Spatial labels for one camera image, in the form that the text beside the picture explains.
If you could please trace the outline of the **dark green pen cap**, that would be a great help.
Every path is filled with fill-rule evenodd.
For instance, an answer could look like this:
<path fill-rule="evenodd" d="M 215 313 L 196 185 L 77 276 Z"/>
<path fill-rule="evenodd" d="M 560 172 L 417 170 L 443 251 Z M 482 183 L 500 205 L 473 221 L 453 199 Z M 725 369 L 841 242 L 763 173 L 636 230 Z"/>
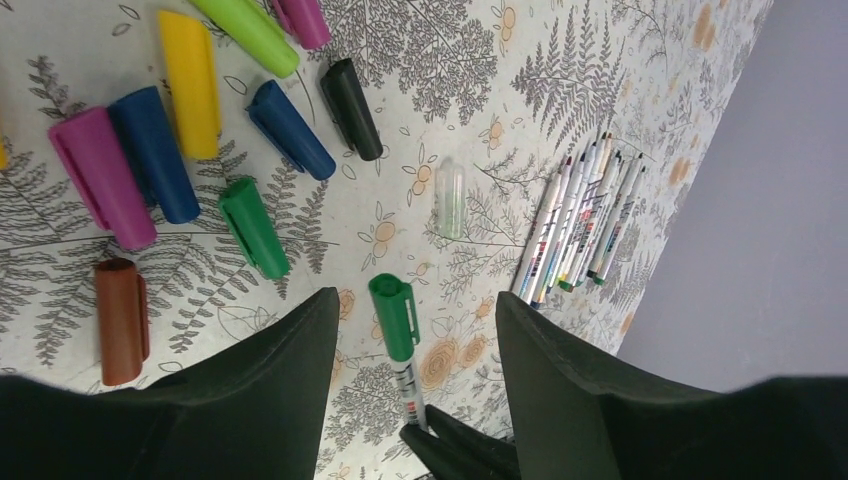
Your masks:
<path fill-rule="evenodd" d="M 231 183 L 217 205 L 250 266 L 271 280 L 289 273 L 289 261 L 254 179 L 243 177 Z"/>

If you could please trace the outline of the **green capped marker pen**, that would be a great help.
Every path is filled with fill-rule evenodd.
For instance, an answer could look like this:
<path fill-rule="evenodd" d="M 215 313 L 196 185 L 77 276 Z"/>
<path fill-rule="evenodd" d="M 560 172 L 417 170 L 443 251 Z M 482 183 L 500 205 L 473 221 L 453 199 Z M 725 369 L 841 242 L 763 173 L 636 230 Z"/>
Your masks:
<path fill-rule="evenodd" d="M 406 423 L 427 431 L 423 389 L 414 356 L 420 342 L 420 330 L 412 286 L 392 274 L 382 273 L 369 281 L 368 290 Z"/>

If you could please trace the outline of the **white marker pen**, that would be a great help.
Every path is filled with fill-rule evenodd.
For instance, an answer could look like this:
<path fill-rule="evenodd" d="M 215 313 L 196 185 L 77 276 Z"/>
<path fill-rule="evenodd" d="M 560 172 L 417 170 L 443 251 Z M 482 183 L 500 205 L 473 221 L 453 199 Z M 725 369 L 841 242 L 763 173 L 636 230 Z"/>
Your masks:
<path fill-rule="evenodd" d="M 621 186 L 639 171 L 623 158 L 610 131 L 566 156 L 545 185 L 511 292 L 538 308 L 555 289 L 580 286 Z"/>

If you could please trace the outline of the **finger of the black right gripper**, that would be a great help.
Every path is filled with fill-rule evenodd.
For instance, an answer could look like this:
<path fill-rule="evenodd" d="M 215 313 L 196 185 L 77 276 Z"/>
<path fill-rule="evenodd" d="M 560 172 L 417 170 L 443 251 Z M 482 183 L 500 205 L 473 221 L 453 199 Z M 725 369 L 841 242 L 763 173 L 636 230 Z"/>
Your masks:
<path fill-rule="evenodd" d="M 436 479 L 519 479 L 517 448 L 489 437 L 433 405 L 425 414 L 429 427 L 406 425 L 401 439 Z"/>

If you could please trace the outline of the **black pen cap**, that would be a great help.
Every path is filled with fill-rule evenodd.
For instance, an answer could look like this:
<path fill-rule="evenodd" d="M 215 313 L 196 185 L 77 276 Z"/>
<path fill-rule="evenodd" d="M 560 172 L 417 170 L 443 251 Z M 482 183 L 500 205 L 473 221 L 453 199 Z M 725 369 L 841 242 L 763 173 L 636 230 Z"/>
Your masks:
<path fill-rule="evenodd" d="M 353 61 L 344 58 L 333 63 L 320 79 L 320 87 L 348 148 L 364 161 L 380 158 L 383 144 Z"/>

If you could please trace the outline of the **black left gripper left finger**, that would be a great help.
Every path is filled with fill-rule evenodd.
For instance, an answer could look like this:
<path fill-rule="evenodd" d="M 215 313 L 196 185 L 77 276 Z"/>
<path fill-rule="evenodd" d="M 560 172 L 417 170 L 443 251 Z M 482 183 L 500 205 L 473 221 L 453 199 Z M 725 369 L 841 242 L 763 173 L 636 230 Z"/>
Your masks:
<path fill-rule="evenodd" d="M 337 342 L 325 287 L 147 388 L 85 395 L 1 379 L 5 479 L 310 479 Z"/>

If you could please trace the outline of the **blue pen cap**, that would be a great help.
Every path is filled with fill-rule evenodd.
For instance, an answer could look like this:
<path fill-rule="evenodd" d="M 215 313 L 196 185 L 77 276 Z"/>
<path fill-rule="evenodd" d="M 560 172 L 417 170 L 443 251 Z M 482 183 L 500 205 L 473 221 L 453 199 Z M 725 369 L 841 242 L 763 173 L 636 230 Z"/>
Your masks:
<path fill-rule="evenodd" d="M 107 113 L 144 204 L 159 207 L 171 224 L 195 220 L 200 205 L 157 88 L 132 92 Z"/>
<path fill-rule="evenodd" d="M 317 181 L 329 179 L 336 163 L 274 80 L 261 84 L 246 111 L 275 149 L 301 173 Z"/>

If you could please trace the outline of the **yellow pen cap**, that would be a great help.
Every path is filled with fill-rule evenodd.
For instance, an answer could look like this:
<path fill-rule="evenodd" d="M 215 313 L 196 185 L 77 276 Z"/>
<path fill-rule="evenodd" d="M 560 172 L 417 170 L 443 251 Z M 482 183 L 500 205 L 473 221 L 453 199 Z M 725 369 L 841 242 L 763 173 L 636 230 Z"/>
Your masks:
<path fill-rule="evenodd" d="M 218 155 L 222 130 L 211 36 L 193 17 L 157 12 L 179 146 L 195 160 Z"/>
<path fill-rule="evenodd" d="M 8 153 L 6 147 L 6 137 L 2 133 L 0 133 L 0 170 L 4 170 L 8 165 Z"/>

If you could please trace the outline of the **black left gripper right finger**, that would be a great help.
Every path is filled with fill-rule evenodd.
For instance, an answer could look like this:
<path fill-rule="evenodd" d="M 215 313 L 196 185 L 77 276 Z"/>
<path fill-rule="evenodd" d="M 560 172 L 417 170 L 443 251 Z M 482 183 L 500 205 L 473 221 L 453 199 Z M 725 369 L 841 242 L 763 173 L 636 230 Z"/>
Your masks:
<path fill-rule="evenodd" d="M 847 381 L 775 377 L 713 392 L 641 370 L 517 296 L 496 326 L 525 479 L 843 479 Z"/>

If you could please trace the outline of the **purple pen cap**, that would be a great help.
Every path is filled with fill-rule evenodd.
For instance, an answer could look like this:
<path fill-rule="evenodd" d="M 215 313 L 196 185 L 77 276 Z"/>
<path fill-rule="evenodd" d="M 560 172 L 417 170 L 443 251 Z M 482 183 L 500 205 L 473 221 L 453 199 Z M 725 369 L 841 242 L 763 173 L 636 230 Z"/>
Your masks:
<path fill-rule="evenodd" d="M 157 232 L 107 109 L 84 110 L 48 138 L 98 228 L 125 250 L 151 245 Z"/>
<path fill-rule="evenodd" d="M 317 0 L 270 0 L 283 30 L 306 50 L 324 47 L 332 40 Z"/>

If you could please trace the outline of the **red pen cap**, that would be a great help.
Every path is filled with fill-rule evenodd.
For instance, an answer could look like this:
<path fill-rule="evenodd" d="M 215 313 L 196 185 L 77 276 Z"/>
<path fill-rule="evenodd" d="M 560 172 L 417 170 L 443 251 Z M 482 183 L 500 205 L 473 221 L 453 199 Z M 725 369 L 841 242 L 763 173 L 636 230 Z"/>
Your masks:
<path fill-rule="evenodd" d="M 150 355 L 146 281 L 133 261 L 116 257 L 95 266 L 94 284 L 102 383 L 122 385 Z"/>

